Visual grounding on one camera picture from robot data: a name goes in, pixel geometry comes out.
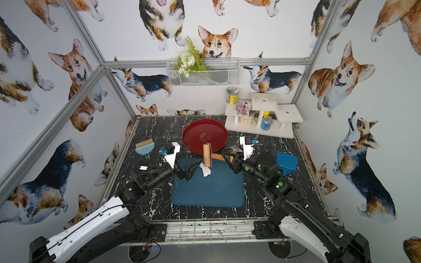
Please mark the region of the wooden double roller pin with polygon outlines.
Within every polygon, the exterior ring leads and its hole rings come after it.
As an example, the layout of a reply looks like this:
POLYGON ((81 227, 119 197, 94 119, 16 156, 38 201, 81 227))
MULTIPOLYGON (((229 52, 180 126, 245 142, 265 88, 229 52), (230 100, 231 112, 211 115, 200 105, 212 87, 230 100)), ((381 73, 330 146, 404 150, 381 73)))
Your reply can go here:
POLYGON ((212 144, 206 143, 203 144, 203 163, 206 167, 212 166, 213 160, 224 161, 221 154, 212 152, 212 144))

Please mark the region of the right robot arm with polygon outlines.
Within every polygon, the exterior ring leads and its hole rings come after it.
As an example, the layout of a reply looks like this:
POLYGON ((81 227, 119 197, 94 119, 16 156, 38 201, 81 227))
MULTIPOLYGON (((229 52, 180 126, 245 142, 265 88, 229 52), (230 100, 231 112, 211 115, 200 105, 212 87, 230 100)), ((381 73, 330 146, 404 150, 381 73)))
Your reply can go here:
POLYGON ((275 158, 262 153, 257 160, 245 159, 242 152, 223 151, 224 160, 234 173, 259 181, 273 201, 269 221, 286 237, 300 243, 324 263, 369 263, 368 240, 360 233, 351 234, 318 209, 306 203, 285 176, 275 158))

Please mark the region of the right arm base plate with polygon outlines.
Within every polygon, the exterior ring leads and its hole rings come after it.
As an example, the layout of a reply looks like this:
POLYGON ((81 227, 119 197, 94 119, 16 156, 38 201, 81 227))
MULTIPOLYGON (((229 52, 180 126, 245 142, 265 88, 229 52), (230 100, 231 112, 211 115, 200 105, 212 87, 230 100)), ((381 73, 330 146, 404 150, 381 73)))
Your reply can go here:
POLYGON ((278 225, 268 220, 255 221, 252 234, 258 240, 283 239, 285 236, 278 225))

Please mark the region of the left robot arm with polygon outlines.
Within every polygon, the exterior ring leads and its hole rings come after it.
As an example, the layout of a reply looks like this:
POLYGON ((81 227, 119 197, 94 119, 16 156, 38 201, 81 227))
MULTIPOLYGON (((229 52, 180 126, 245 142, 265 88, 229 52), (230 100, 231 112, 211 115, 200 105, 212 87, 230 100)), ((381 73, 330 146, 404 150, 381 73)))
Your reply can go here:
POLYGON ((140 201, 170 178, 186 181, 192 178, 202 162, 179 165, 185 152, 163 149, 164 163, 160 167, 141 161, 131 171, 130 182, 96 211, 58 235, 32 241, 29 261, 88 263, 128 241, 150 243, 163 236, 165 225, 153 227, 142 215, 140 201))

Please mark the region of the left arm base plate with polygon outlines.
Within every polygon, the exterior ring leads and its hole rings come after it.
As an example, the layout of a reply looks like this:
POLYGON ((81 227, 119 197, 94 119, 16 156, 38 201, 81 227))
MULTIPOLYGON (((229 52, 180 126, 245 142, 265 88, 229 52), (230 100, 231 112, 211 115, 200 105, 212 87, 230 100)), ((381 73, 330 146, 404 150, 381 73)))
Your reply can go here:
POLYGON ((167 224, 144 225, 136 231, 132 243, 164 242, 167 233, 167 224))

